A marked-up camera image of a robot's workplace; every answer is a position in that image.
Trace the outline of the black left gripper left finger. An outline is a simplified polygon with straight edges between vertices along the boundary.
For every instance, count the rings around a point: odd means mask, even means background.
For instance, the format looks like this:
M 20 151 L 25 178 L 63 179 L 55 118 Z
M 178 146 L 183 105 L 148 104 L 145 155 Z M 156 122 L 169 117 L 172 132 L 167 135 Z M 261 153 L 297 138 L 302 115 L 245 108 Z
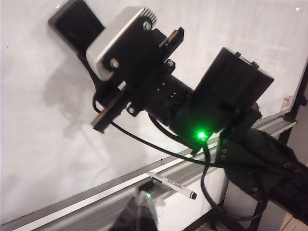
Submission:
M 139 231 L 139 209 L 140 193 L 135 193 L 128 201 L 113 224 L 114 231 Z

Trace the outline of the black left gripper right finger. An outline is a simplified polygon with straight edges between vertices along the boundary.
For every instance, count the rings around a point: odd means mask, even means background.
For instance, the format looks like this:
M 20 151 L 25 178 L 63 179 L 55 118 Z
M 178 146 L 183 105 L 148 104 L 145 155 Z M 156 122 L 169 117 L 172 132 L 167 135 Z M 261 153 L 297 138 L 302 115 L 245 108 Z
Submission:
M 155 206 L 147 192 L 140 193 L 140 230 L 157 231 L 158 218 Z

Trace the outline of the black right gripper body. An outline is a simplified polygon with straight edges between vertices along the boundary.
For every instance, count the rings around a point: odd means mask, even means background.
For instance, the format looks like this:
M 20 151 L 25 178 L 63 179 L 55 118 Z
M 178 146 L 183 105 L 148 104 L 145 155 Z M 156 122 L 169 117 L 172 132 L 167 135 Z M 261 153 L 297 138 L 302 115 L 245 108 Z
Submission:
M 181 27 L 169 37 L 158 29 L 137 27 L 124 33 L 100 62 L 111 77 L 98 80 L 95 86 L 93 103 L 103 107 L 92 122 L 96 131 L 103 133 L 123 110 L 133 117 L 146 111 L 155 123 L 170 125 L 192 93 L 172 75 L 175 63 L 169 59 L 183 38 Z

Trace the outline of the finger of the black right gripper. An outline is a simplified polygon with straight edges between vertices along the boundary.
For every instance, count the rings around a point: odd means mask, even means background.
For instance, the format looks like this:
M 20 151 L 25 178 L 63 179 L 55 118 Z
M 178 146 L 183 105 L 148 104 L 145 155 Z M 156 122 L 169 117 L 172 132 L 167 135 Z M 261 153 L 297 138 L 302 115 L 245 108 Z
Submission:
M 54 26 L 57 35 L 74 51 L 75 55 L 88 71 L 94 87 L 95 93 L 93 98 L 101 104 L 108 106 L 112 99 L 118 94 L 118 88 L 114 81 L 101 81 L 86 59 L 86 49 L 95 38 L 104 30 L 104 26 Z

